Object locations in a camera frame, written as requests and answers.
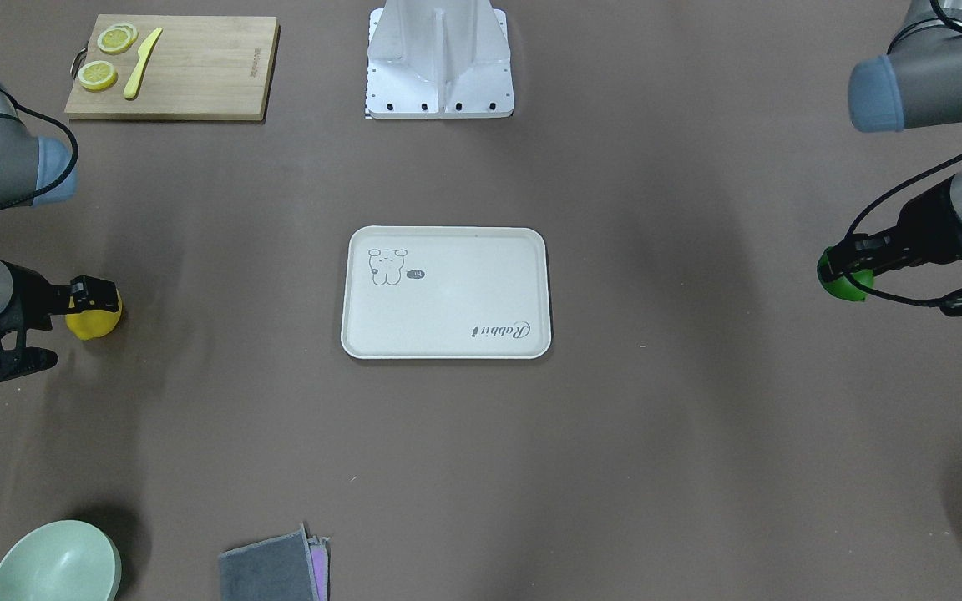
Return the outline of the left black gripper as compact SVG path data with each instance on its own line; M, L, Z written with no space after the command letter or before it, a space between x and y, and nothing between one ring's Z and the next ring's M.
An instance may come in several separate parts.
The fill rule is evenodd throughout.
M894 244L896 269L954 263L962 256L958 225L947 195L920 195L901 209L892 235L850 235L826 247L818 259L818 278L882 269L894 261Z

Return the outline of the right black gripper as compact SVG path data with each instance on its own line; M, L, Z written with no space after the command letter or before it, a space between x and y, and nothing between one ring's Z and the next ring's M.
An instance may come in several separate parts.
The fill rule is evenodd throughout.
M51 330L51 316L87 311L121 311L121 296L114 282L76 276L68 285L53 285L37 271L5 263L13 293L5 309L5 331Z

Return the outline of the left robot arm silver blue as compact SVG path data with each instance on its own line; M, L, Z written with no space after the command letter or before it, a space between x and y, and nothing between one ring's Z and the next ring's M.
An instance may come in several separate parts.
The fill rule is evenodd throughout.
M853 68L848 109L859 132L962 123L962 1L913 1L885 54ZM962 172L902 206L875 235L851 230L824 252L824 285L962 260Z

